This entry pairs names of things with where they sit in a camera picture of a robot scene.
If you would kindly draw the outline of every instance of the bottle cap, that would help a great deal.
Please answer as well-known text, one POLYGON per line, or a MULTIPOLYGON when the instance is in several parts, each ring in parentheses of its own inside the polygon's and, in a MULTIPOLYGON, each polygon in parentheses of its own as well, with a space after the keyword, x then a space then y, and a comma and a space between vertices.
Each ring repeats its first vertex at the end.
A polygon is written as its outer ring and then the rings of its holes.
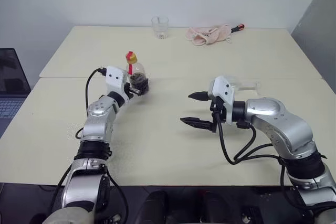
POLYGON ((127 60, 127 63, 128 64, 134 64, 138 61, 135 53, 133 53, 132 51, 129 51, 127 54, 126 54, 126 60, 127 60))

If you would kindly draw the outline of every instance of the floor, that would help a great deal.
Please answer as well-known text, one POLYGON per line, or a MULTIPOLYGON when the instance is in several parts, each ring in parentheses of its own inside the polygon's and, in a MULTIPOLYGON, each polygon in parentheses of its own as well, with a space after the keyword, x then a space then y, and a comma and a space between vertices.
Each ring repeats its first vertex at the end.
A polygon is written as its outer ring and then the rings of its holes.
MULTIPOLYGON (((43 186, 50 190, 53 187, 43 186)), ((212 191, 220 194, 231 207, 235 223, 241 221, 242 206, 258 206, 264 223, 300 223, 301 214, 287 204, 278 187, 122 187, 129 202, 130 214, 127 224, 134 219, 147 195, 155 190, 167 192, 170 203, 170 215, 179 223, 186 223, 188 212, 195 206, 195 199, 200 191, 212 191)), ((59 207, 60 194, 56 201, 59 207)), ((52 191, 43 191, 37 185, 5 184, 0 194, 1 224, 29 223, 37 213, 45 213, 50 203, 52 191)), ((110 203, 101 216, 123 214, 124 207, 118 192, 111 189, 110 203)))

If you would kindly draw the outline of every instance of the plastic bottle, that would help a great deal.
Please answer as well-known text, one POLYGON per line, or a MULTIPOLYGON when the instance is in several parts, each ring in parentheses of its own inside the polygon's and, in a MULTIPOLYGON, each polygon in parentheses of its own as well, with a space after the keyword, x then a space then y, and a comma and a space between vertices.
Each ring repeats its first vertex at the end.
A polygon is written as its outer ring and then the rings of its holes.
POLYGON ((134 52, 129 51, 126 54, 127 67, 126 71, 131 83, 131 86, 140 91, 140 94, 148 92, 148 79, 146 78, 145 69, 142 64, 138 62, 138 59, 134 52))

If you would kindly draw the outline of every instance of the laptop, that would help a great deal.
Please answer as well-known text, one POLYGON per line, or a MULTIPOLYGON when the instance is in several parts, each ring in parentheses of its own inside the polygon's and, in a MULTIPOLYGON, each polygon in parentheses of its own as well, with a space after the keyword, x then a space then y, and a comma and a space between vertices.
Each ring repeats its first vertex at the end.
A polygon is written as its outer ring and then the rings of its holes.
POLYGON ((30 93, 14 48, 0 48, 0 137, 30 93))

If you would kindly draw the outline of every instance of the laptop screen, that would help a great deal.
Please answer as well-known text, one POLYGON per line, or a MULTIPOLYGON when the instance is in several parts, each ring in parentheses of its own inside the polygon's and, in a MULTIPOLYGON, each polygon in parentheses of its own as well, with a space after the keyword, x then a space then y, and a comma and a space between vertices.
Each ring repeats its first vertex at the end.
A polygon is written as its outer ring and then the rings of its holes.
POLYGON ((0 96, 28 95, 30 86, 14 48, 0 48, 0 96))

